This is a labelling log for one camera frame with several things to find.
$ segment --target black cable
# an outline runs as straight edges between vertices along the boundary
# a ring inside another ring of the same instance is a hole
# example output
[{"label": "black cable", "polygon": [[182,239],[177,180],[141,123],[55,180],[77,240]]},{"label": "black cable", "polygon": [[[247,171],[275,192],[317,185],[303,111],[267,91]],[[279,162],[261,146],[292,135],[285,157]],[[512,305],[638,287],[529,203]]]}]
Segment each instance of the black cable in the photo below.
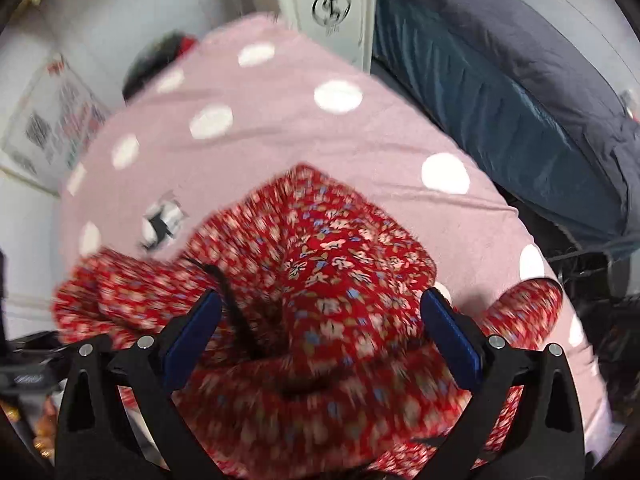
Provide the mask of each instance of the black cable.
[{"label": "black cable", "polygon": [[229,316],[229,322],[236,332],[236,338],[238,343],[246,349],[249,357],[252,360],[263,359],[265,357],[264,352],[258,345],[254,337],[254,333],[251,332],[249,323],[242,315],[242,311],[236,303],[236,297],[229,286],[229,282],[226,280],[224,272],[214,264],[203,264],[193,258],[186,258],[187,261],[204,270],[209,276],[212,276],[220,286],[220,292],[225,300],[226,312]]}]

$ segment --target floral print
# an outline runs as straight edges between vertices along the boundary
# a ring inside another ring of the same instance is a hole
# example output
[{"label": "floral print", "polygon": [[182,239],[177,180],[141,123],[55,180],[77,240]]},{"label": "floral print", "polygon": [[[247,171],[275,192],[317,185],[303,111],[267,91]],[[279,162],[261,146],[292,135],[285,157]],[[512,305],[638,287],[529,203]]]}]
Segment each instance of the floral print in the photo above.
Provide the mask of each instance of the floral print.
[{"label": "floral print", "polygon": [[[107,333],[114,348],[157,333],[219,285],[218,266],[265,357],[251,360],[226,311],[173,399],[220,469],[280,480],[369,464],[415,476],[469,400],[424,337],[419,298],[436,267],[426,250],[353,189],[299,165],[214,213],[173,262],[108,249],[84,258],[56,294],[65,342]],[[537,348],[558,317],[551,280],[507,291],[476,319]],[[499,450],[521,391],[512,388],[486,448]],[[134,406],[130,392],[123,398]]]}]

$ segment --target red floral fabric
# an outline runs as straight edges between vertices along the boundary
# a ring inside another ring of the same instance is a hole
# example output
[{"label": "red floral fabric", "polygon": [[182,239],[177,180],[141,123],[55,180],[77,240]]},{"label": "red floral fabric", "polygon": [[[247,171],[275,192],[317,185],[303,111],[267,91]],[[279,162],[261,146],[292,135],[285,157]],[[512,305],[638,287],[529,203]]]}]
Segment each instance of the red floral fabric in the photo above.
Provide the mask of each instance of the red floral fabric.
[{"label": "red floral fabric", "polygon": [[[213,460],[255,480],[301,478],[372,462],[412,478],[466,406],[424,338],[425,249],[353,189],[299,165],[213,214],[169,263],[106,248],[83,259],[53,312],[66,342],[108,333],[116,348],[188,312],[228,279],[265,357],[251,360],[223,316],[174,402]],[[560,287],[529,280],[476,319],[520,348],[538,348],[558,317]],[[513,388],[490,435],[499,449],[520,397]]]}]

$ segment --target white wall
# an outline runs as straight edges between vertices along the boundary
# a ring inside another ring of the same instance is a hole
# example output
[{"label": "white wall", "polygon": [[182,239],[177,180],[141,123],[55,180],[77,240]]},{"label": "white wall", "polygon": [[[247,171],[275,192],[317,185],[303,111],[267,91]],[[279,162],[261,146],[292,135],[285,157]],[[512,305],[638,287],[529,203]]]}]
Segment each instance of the white wall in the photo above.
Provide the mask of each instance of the white wall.
[{"label": "white wall", "polygon": [[[42,0],[0,35],[0,145],[18,101],[51,54],[61,53],[89,90],[116,111],[124,106],[127,70],[145,46],[173,30],[201,38],[235,16],[231,0]],[[6,158],[0,164],[10,166]],[[62,279],[58,207],[55,198],[0,173],[11,337],[50,326],[46,304]]]},{"label": "white wall", "polygon": [[621,94],[640,95],[640,41],[615,0],[523,0]]}]

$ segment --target logo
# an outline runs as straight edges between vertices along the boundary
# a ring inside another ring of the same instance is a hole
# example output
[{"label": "logo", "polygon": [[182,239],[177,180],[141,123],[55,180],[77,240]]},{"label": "logo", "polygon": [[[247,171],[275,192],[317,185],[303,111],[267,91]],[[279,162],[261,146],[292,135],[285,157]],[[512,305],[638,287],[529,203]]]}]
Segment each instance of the logo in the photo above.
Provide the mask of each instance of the logo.
[{"label": "logo", "polygon": [[178,235],[186,215],[171,192],[152,204],[143,217],[142,248],[151,253],[171,243]]},{"label": "logo", "polygon": [[335,27],[351,10],[351,0],[315,0],[311,14],[318,25]]}]

